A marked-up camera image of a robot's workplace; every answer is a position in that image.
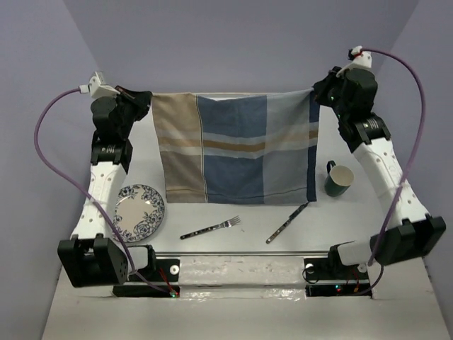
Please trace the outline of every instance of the mug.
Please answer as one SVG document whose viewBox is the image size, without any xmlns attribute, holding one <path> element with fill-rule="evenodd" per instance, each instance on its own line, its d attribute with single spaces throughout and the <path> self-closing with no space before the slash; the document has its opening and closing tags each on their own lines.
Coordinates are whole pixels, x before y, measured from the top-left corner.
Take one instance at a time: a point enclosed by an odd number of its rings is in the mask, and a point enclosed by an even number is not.
<svg viewBox="0 0 453 340">
<path fill-rule="evenodd" d="M 345 193 L 354 181 L 354 173 L 346 166 L 337 165 L 334 161 L 327 162 L 327 178 L 324 190 L 330 197 Z"/>
</svg>

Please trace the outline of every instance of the purple wall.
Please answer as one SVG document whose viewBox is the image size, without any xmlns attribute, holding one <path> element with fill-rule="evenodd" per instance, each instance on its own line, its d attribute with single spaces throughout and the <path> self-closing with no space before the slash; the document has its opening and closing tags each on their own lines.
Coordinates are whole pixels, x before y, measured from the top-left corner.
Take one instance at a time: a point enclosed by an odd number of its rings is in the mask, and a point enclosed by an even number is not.
<svg viewBox="0 0 453 340">
<path fill-rule="evenodd" d="M 64 2 L 112 82 L 155 92 L 305 89 L 359 43 L 389 50 L 418 3 Z"/>
<path fill-rule="evenodd" d="M 87 82 L 96 63 L 60 0 L 6 0 L 0 10 L 0 339 L 41 339 L 58 241 L 80 213 L 78 193 L 38 162 L 33 129 L 57 94 Z M 50 159 L 89 174 L 91 99 L 74 94 L 42 129 Z"/>
<path fill-rule="evenodd" d="M 450 334 L 453 334 L 453 2 L 422 0 L 413 12 L 392 52 L 406 59 L 419 73 L 426 91 L 427 118 L 420 151 L 409 181 L 433 215 L 442 215 L 447 232 L 426 259 Z M 420 119 L 420 99 L 411 75 L 393 60 L 386 60 L 377 75 L 380 85 L 377 114 L 395 144 L 401 164 L 411 152 Z"/>
</svg>

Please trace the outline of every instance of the ceramic plate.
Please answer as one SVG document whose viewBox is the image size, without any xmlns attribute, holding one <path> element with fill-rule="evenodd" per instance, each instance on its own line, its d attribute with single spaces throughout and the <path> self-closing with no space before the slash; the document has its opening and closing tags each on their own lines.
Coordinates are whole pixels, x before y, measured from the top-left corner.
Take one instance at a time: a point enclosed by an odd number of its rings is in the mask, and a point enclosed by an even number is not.
<svg viewBox="0 0 453 340">
<path fill-rule="evenodd" d="M 113 222 L 125 242 L 138 242 L 159 228 L 164 213 L 162 196 L 151 186 L 135 184 L 120 190 Z"/>
</svg>

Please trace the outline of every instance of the striped towel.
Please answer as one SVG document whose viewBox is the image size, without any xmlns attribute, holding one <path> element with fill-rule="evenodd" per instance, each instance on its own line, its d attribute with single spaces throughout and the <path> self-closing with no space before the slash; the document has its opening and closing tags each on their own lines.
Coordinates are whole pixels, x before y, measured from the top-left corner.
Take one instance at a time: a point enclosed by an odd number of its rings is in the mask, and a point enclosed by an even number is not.
<svg viewBox="0 0 453 340">
<path fill-rule="evenodd" d="M 213 100 L 154 94 L 169 203 L 316 200 L 319 105 L 311 89 Z"/>
</svg>

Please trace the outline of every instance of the floral pattern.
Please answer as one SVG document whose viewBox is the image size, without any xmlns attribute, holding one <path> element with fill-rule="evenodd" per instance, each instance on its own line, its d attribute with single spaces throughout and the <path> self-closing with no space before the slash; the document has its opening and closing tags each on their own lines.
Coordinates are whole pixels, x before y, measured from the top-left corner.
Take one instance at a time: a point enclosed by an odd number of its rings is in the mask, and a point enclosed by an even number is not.
<svg viewBox="0 0 453 340">
<path fill-rule="evenodd" d="M 118 196 L 121 198 L 131 198 L 134 199 L 135 196 L 139 193 L 138 190 L 140 189 L 140 186 L 134 185 L 134 186 L 125 186 L 120 190 L 118 193 Z"/>
<path fill-rule="evenodd" d="M 154 208 L 154 210 L 151 212 L 144 211 L 142 216 L 143 220 L 138 222 L 133 227 L 133 229 L 132 228 L 121 229 L 119 224 L 120 222 L 123 221 L 123 218 L 118 214 L 115 215 L 113 220 L 117 231 L 120 233 L 121 237 L 127 243 L 142 241 L 143 239 L 152 235 L 159 228 L 159 225 L 164 219 L 165 213 L 164 200 L 162 199 L 162 196 L 150 186 L 133 185 L 122 188 L 119 193 L 119 203 L 117 204 L 117 209 L 118 205 L 121 203 L 122 198 L 135 199 L 137 195 L 139 195 L 140 193 L 141 200 L 144 200 L 147 203 L 149 202 L 150 205 Z"/>
</svg>

